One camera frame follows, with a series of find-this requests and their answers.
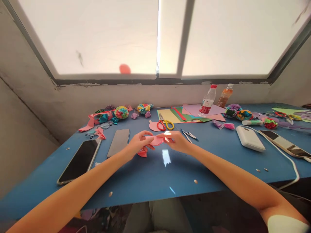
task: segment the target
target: red balloon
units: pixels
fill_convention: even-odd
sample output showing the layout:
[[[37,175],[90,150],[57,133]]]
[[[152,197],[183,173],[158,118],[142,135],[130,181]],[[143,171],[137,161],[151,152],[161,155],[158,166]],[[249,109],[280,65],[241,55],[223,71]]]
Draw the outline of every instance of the red balloon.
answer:
[[[121,74],[130,74],[131,68],[127,64],[121,64],[119,67]]]

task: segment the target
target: table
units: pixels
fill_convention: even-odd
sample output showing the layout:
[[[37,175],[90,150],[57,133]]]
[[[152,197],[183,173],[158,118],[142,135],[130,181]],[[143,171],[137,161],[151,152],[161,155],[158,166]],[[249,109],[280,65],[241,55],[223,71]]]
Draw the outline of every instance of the table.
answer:
[[[292,109],[303,109],[280,103],[242,105],[242,107],[262,113],[271,111],[272,107],[280,105]],[[140,116],[136,120],[129,117],[126,120],[119,121],[118,125],[113,125],[104,130],[107,139],[102,141],[95,162],[103,162],[106,159],[106,154],[116,130],[129,128],[131,140],[134,134],[142,130],[149,130],[149,120],[158,120],[156,109],[151,110],[151,115],[150,118]],[[236,127],[241,125],[241,121],[237,119],[228,119],[227,122],[234,123]],[[305,127],[311,126],[307,122],[298,122],[298,124],[305,125]],[[200,140],[199,142],[192,140],[194,144],[243,168],[266,183],[295,179],[291,162],[260,135],[259,138],[266,147],[266,151],[263,153],[243,147],[236,131],[225,128],[219,130],[212,122],[175,124],[175,126],[193,133]],[[278,128],[276,132],[311,153],[310,134],[284,128]],[[81,143],[90,139],[85,134],[85,132],[76,132],[72,135],[29,177],[4,197],[0,202],[0,220],[23,217],[33,207],[60,188],[56,185],[56,181]],[[169,153],[171,161],[169,164],[164,164],[163,153]],[[301,178],[311,177],[310,163],[303,159],[293,157],[292,159],[297,165]],[[163,143],[156,147],[155,151],[149,150],[147,158],[136,155],[130,162],[121,167],[99,188],[84,206],[84,209],[124,205],[225,189],[227,187],[195,158],[173,151]]]

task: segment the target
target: eyeglasses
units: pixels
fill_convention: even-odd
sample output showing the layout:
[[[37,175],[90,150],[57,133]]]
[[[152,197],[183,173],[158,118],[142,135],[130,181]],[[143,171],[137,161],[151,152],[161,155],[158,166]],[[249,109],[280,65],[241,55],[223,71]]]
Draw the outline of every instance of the eyeglasses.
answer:
[[[98,132],[96,131],[97,128],[102,128],[103,130],[108,129],[110,126],[112,125],[112,121],[109,122],[105,122],[102,123],[100,125],[95,125],[92,129],[90,129],[85,136],[91,136],[90,139],[92,139],[94,136],[96,136],[98,134]]]

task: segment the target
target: colored paper stack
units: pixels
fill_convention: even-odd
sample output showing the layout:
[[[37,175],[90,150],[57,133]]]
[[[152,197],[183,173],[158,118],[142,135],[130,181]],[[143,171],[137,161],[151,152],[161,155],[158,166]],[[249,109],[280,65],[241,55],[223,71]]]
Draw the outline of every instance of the colored paper stack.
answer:
[[[200,107],[201,104],[183,104],[183,106],[171,107],[171,109],[162,109],[157,112],[158,115],[161,113],[164,119],[173,123],[202,123],[213,119],[218,121],[226,121],[222,115],[226,109],[213,105],[208,113],[208,118],[203,118],[198,115]]]

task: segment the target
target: water bottle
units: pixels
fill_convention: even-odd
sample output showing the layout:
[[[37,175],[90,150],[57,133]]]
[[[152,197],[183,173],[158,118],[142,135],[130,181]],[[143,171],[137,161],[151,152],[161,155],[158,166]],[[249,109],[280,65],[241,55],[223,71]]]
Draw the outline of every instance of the water bottle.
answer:
[[[217,106],[224,108],[226,106],[226,103],[229,99],[229,97],[232,95],[233,90],[232,90],[233,84],[230,83],[228,84],[227,88],[223,90],[223,92],[220,95],[220,98],[218,100]]]
[[[207,117],[207,114],[210,112],[210,109],[214,103],[215,97],[216,97],[216,87],[217,85],[213,84],[211,85],[211,88],[208,90],[207,94],[204,96],[200,111],[199,111],[199,116],[200,117]]]

